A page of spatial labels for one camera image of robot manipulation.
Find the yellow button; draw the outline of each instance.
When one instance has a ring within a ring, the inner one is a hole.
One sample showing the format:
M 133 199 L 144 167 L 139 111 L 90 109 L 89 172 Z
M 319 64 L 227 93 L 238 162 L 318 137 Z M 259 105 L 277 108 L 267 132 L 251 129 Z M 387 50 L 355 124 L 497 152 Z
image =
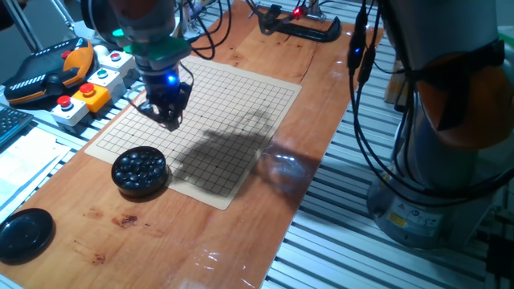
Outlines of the yellow button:
M 86 83 L 73 95 L 73 98 L 85 102 L 90 112 L 98 112 L 111 100 L 111 95 L 107 88 L 102 88 L 92 83 Z

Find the wooden tabletop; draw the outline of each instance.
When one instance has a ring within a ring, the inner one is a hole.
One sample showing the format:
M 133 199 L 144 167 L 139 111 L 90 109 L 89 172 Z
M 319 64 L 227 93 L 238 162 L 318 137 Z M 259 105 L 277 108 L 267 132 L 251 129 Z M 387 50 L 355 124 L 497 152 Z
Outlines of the wooden tabletop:
M 353 25 L 343 24 L 332 43 L 264 36 L 245 2 L 232 8 L 230 37 L 214 61 L 299 83 L 302 91 L 230 207 L 216 210 L 171 189 L 150 201 L 126 200 L 111 165 L 82 149 L 22 207 L 51 213 L 52 244 L 29 263 L 0 264 L 0 273 L 27 289 L 260 287 L 348 105 Z M 296 163 L 284 167 L 265 157 L 276 153 Z

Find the white label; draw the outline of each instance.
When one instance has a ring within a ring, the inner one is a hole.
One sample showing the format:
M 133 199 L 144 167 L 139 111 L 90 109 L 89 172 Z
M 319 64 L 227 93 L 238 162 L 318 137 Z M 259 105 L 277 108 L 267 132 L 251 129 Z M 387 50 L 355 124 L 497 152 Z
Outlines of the white label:
M 427 213 L 395 198 L 387 218 L 413 234 L 432 237 L 441 223 L 441 214 Z

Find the blue led light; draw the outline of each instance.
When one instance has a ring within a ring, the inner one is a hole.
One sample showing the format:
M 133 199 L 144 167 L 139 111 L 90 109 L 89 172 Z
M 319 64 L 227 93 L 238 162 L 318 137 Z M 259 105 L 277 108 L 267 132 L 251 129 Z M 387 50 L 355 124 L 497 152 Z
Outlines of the blue led light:
M 168 82 L 169 82 L 169 84 L 176 84 L 176 83 L 177 83 L 177 81 L 178 81 L 177 76 L 175 76 L 175 75 L 170 75 L 170 76 L 168 76 Z

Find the red button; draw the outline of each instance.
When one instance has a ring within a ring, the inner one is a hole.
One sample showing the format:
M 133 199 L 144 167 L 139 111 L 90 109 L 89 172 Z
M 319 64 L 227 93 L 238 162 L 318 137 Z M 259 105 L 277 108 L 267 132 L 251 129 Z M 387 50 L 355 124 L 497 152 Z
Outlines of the red button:
M 57 104 L 62 106 L 63 108 L 67 108 L 71 104 L 70 96 L 61 96 L 57 99 Z
M 95 86 L 92 83 L 82 84 L 80 87 L 80 92 L 89 93 L 95 90 Z
M 111 60 L 112 61 L 118 61 L 121 59 L 121 55 L 119 53 L 112 53 L 111 54 Z
M 63 52 L 63 54 L 61 55 L 61 57 L 62 57 L 63 59 L 66 59 L 68 56 L 70 56 L 70 54 L 71 54 L 71 51 L 65 51 L 65 52 Z

